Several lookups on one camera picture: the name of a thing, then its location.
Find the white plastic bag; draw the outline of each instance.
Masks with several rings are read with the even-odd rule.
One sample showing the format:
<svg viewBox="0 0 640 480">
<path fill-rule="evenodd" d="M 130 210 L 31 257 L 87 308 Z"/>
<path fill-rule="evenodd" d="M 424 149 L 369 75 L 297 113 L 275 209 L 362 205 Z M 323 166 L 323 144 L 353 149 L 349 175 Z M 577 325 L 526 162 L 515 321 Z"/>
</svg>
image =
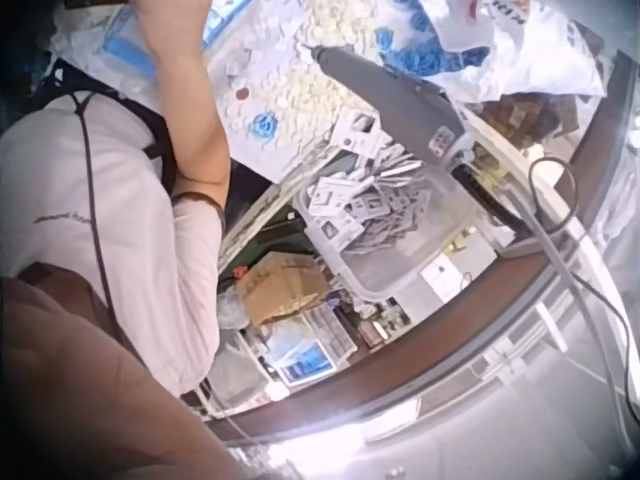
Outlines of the white plastic bag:
<svg viewBox="0 0 640 480">
<path fill-rule="evenodd" d="M 604 96 L 573 22 L 526 0 L 379 0 L 385 62 L 461 102 L 544 92 Z"/>
</svg>

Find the clear plastic bin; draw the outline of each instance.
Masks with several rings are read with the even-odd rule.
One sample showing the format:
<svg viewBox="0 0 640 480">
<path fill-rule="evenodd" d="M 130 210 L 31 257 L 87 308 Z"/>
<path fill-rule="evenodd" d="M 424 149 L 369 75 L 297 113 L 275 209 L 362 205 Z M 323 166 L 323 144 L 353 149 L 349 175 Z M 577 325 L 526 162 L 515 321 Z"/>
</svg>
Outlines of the clear plastic bin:
<svg viewBox="0 0 640 480">
<path fill-rule="evenodd" d="M 451 176 L 433 167 L 425 168 L 429 169 L 427 183 L 432 192 L 428 219 L 395 246 L 368 254 L 337 252 L 327 243 L 324 233 L 309 213 L 310 200 L 306 189 L 293 199 L 294 208 L 307 223 L 305 233 L 318 253 L 334 275 L 364 300 L 380 302 L 392 297 L 471 225 L 475 217 L 475 202 Z"/>
</svg>

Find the blue crumpled paper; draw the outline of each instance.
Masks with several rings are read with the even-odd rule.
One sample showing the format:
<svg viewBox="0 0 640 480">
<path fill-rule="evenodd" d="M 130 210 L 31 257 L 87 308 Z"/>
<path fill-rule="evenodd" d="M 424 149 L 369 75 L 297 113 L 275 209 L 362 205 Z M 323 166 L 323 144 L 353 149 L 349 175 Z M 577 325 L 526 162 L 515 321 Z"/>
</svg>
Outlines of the blue crumpled paper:
<svg viewBox="0 0 640 480">
<path fill-rule="evenodd" d="M 256 115 L 250 128 L 252 134 L 264 140 L 273 140 L 277 130 L 278 119 L 271 112 Z"/>
<path fill-rule="evenodd" d="M 375 31 L 376 44 L 384 62 L 399 72 L 419 78 L 455 73 L 467 67 L 481 66 L 489 55 L 488 47 L 465 52 L 444 50 L 420 0 L 391 0 L 389 5 L 397 13 L 395 22 Z M 396 34 L 400 28 L 403 35 Z M 404 38 L 404 44 L 396 44 L 399 37 Z"/>
</svg>

